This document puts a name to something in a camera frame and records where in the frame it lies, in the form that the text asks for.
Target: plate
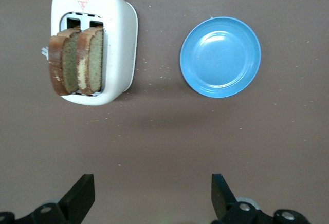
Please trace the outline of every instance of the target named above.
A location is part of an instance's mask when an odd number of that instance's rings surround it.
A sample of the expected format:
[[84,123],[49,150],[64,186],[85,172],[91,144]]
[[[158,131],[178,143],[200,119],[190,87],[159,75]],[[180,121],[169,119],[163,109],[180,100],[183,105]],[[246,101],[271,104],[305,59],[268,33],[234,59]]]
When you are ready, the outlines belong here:
[[258,72],[261,46],[256,34],[233,17],[214,17],[186,37],[180,67],[196,92],[213,98],[232,96],[246,88]]

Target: toaster label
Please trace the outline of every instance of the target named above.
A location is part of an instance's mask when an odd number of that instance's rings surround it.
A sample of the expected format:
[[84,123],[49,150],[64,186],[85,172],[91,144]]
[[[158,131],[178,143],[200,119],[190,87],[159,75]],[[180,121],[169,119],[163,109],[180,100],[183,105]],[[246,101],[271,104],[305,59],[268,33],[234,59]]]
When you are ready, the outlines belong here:
[[82,10],[86,7],[88,0],[77,0]]

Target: bread slice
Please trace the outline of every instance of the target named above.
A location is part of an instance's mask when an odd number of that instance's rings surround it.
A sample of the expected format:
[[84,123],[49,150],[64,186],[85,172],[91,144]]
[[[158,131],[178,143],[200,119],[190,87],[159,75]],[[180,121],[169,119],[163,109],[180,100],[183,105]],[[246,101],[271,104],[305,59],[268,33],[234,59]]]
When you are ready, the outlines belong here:
[[78,88],[76,48],[80,29],[66,29],[52,36],[49,42],[49,72],[58,95],[69,95]]
[[82,94],[99,91],[102,84],[103,27],[90,27],[79,34],[77,44],[78,85]]

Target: table surface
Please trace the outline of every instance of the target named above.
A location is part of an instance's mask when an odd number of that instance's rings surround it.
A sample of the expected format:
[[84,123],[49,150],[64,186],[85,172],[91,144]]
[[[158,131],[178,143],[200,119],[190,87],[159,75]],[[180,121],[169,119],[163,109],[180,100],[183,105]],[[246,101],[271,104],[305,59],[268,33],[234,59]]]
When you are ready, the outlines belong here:
[[[22,217],[93,173],[83,223],[205,224],[211,174],[272,215],[329,219],[329,0],[126,0],[139,18],[133,84],[103,106],[52,90],[41,55],[52,0],[0,0],[0,210]],[[210,17],[247,23],[262,48],[242,92],[207,98],[179,66]]]

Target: bread crust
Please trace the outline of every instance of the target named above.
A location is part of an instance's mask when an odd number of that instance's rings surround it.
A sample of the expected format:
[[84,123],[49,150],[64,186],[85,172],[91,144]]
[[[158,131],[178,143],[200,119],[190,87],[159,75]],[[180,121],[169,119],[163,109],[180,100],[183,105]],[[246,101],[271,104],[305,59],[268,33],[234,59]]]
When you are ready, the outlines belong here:
[[92,90],[89,79],[89,54],[92,39],[97,33],[103,31],[102,26],[90,27],[81,32],[78,37],[77,44],[77,75],[79,90],[82,94],[91,95],[95,91]]
[[61,96],[71,94],[65,88],[63,76],[63,47],[75,33],[80,33],[79,29],[69,28],[52,36],[49,42],[49,73],[54,91]]

